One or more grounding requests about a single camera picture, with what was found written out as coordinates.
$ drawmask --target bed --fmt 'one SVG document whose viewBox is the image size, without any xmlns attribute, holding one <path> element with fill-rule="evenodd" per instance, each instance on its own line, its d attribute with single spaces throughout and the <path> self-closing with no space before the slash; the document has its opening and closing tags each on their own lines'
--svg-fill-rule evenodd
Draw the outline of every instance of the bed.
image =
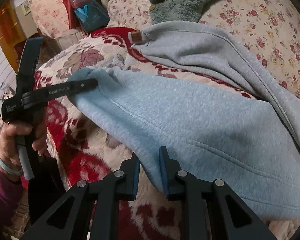
<svg viewBox="0 0 300 240">
<path fill-rule="evenodd" d="M 88 65 L 148 73 L 201 82 L 253 98 L 203 74 L 181 71 L 145 59 L 132 49 L 127 33 L 151 24 L 149 0 L 110 0 L 107 28 L 78 41 L 42 65 L 36 87 L 65 82 L 71 73 Z M 278 83 L 300 99 L 300 14 L 290 0 L 218 0 L 199 23 L 229 31 Z M 66 189 L 80 179 L 102 179 L 119 168 L 132 152 L 81 114 L 65 97 L 48 107 L 49 152 L 59 164 Z M 119 239 L 179 239 L 180 203 L 168 202 L 141 170 L 137 200 L 121 202 Z M 300 220 L 265 221 L 280 240 L 289 239 Z"/>
</svg>

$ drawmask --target blue fleece fabric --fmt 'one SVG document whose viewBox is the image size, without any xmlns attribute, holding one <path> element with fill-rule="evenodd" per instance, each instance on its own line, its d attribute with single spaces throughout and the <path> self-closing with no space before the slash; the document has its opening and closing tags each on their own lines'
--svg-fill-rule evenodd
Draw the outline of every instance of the blue fleece fabric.
<svg viewBox="0 0 300 240">
<path fill-rule="evenodd" d="M 77 71 L 69 81 L 96 78 L 98 87 L 71 96 L 70 101 L 136 153 L 158 190 L 162 191 L 158 151 L 166 146 L 182 169 L 208 181 L 223 179 L 260 217 L 300 218 L 300 101 L 262 66 L 259 69 L 260 63 L 231 35 L 211 26 L 208 32 L 204 28 L 182 22 L 153 25 L 142 32 L 146 42 L 139 49 L 154 61 L 158 54 L 164 54 L 162 61 L 169 65 L 167 60 L 171 60 L 175 67 L 179 60 L 188 68 L 191 64 L 185 60 L 198 58 L 198 62 L 205 62 L 201 68 L 209 62 L 219 68 L 224 64 L 224 76 L 264 100 L 197 82 L 91 67 Z M 195 50 L 189 50 L 190 43 L 204 43 L 201 33 L 210 33 L 215 39 L 209 39 L 206 51 L 197 50 L 200 55 L 197 51 L 192 54 Z M 179 35 L 189 37 L 188 47 L 176 42 Z M 175 40 L 170 47 L 164 45 L 169 39 Z M 229 67 L 233 74 L 237 68 L 246 82 L 227 74 Z"/>
</svg>

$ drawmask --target silver screw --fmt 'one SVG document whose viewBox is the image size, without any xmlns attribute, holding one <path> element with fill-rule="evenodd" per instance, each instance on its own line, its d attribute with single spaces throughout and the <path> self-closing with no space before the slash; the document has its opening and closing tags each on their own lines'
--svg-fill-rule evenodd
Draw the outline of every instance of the silver screw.
<svg viewBox="0 0 300 240">
<path fill-rule="evenodd" d="M 225 184 L 225 182 L 222 179 L 216 179 L 214 183 L 219 187 L 222 187 Z"/>
<path fill-rule="evenodd" d="M 122 176 L 124 175 L 124 172 L 118 170 L 118 171 L 115 171 L 115 172 L 114 172 L 114 175 L 115 175 L 116 177 L 122 177 Z"/>
<path fill-rule="evenodd" d="M 87 182 L 85 181 L 85 180 L 79 180 L 78 182 L 77 182 L 77 186 L 78 187 L 85 187 L 87 185 Z"/>
<path fill-rule="evenodd" d="M 185 176 L 188 175 L 188 173 L 187 173 L 186 171 L 181 170 L 181 171 L 178 171 L 178 175 L 179 175 L 180 177 L 185 177 Z"/>
</svg>

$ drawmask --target human hand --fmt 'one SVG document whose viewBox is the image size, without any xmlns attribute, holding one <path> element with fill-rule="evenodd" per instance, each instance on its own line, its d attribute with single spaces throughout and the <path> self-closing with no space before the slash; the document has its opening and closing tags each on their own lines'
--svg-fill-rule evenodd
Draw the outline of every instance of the human hand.
<svg viewBox="0 0 300 240">
<path fill-rule="evenodd" d="M 21 164 L 19 155 L 15 145 L 16 135 L 28 135 L 31 133 L 33 127 L 25 122 L 13 121 L 9 124 L 4 123 L 0 133 L 0 158 L 1 160 L 12 170 L 20 170 Z M 32 148 L 38 151 L 39 155 L 42 155 L 47 149 L 47 126 L 45 124 L 45 118 L 35 127 L 36 140 L 32 143 Z M 18 181 L 19 177 L 7 173 L 1 166 L 0 171 L 5 176 L 12 180 Z"/>
</svg>

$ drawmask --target person's arm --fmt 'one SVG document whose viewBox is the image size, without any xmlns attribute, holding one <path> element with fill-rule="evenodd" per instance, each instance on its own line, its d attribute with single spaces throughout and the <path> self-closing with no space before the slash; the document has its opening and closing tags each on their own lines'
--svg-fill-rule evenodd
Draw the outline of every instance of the person's arm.
<svg viewBox="0 0 300 240">
<path fill-rule="evenodd" d="M 28 135 L 32 127 L 23 122 L 11 122 L 4 124 L 0 133 L 0 158 L 12 170 L 20 170 L 20 160 L 16 150 L 14 137 L 16 135 Z M 47 149 L 47 128 L 44 120 L 36 126 L 35 140 L 32 148 L 39 154 Z M 11 226 L 18 202 L 23 193 L 19 176 L 11 175 L 0 166 L 0 227 Z"/>
</svg>

